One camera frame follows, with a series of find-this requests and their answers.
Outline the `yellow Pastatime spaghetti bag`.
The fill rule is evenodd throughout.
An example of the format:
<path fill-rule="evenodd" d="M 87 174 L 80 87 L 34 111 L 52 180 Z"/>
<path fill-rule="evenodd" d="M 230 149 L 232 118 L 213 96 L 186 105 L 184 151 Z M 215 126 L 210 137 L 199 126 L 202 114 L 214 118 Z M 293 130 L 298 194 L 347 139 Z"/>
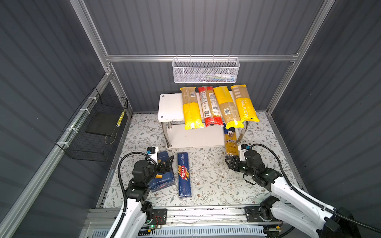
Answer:
<path fill-rule="evenodd" d="M 247 86 L 234 85 L 231 87 L 236 107 L 242 122 L 259 122 L 257 112 L 251 101 Z"/>

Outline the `yellow clear spaghetti bag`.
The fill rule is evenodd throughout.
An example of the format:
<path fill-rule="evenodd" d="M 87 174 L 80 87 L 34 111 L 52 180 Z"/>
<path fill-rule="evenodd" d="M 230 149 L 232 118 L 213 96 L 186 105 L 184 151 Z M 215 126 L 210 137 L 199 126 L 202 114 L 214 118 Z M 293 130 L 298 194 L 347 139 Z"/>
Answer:
<path fill-rule="evenodd" d="M 182 87 L 180 90 L 182 94 L 185 130 L 204 128 L 195 87 Z"/>

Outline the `red yellow spaghetti bag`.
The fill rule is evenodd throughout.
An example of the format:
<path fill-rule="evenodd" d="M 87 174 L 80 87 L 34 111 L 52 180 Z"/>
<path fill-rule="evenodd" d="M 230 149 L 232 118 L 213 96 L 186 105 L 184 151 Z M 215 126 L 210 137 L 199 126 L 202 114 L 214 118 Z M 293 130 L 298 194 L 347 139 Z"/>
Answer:
<path fill-rule="evenodd" d="M 222 117 L 213 87 L 199 87 L 198 92 L 200 96 L 205 126 L 223 126 Z"/>

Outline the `blue yellow spaghetti bag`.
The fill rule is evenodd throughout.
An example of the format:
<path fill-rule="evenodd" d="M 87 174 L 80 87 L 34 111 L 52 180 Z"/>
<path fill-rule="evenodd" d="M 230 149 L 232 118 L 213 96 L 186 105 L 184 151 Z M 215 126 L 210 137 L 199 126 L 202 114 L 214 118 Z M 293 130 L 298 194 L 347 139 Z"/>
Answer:
<path fill-rule="evenodd" d="M 226 128 L 226 124 L 223 124 L 224 130 L 224 142 L 227 156 L 239 156 L 237 136 L 235 128 Z"/>

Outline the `yellow barcode spaghetti bag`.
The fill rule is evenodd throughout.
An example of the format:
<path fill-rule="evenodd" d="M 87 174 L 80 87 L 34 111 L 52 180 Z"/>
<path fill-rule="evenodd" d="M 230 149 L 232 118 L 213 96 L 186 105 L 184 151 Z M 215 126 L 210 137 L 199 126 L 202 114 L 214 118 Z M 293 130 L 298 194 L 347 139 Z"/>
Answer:
<path fill-rule="evenodd" d="M 225 122 L 225 127 L 227 129 L 244 128 L 244 124 L 241 122 L 237 107 L 228 90 L 228 87 L 215 87 L 213 88 L 213 91 L 216 96 L 222 118 Z"/>

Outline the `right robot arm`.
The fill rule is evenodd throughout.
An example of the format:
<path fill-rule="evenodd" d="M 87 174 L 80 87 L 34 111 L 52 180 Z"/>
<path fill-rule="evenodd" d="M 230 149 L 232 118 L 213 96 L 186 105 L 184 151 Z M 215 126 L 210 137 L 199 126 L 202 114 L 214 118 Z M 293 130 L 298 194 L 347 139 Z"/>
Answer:
<path fill-rule="evenodd" d="M 230 170 L 251 177 L 249 184 L 272 193 L 260 203 L 262 220 L 286 222 L 311 238 L 359 238 L 360 227 L 381 232 L 379 228 L 356 221 L 347 209 L 336 209 L 300 190 L 290 182 L 283 167 L 279 171 L 266 167 L 254 146 L 243 144 L 239 152 L 228 153 L 225 162 Z"/>

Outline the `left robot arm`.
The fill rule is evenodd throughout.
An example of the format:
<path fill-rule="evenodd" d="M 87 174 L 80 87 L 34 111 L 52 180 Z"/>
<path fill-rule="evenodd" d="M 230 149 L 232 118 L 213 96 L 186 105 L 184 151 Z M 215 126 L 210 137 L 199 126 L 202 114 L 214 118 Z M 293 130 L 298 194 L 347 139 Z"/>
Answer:
<path fill-rule="evenodd" d="M 121 175 L 121 166 L 126 158 L 133 155 L 144 156 L 134 164 L 133 178 L 125 187 Z M 107 238 L 136 238 L 138 235 L 150 234 L 163 225 L 162 218 L 154 215 L 152 203 L 147 201 L 150 193 L 149 184 L 155 178 L 173 170 L 174 157 L 166 161 L 157 161 L 157 153 L 153 147 L 147 152 L 131 152 L 125 155 L 118 163 L 118 180 L 123 195 L 123 205 L 115 222 L 110 228 Z"/>

